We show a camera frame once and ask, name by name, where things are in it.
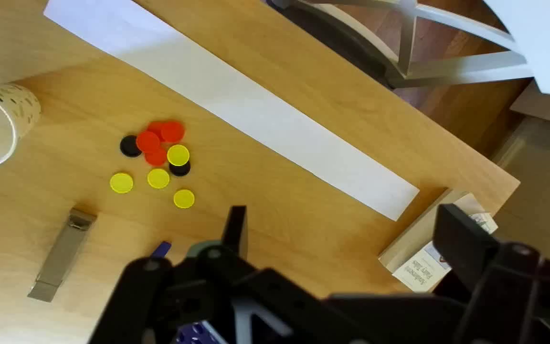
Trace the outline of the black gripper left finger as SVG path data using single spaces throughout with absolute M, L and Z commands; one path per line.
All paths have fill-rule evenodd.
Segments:
M 223 236 L 179 264 L 129 262 L 87 344 L 324 344 L 326 308 L 278 272 L 242 257 L 246 209 L 232 207 Z

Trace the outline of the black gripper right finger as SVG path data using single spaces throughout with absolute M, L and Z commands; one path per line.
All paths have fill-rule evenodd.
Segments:
M 469 291 L 458 344 L 550 344 L 550 260 L 498 243 L 454 205 L 437 209 L 433 247 Z

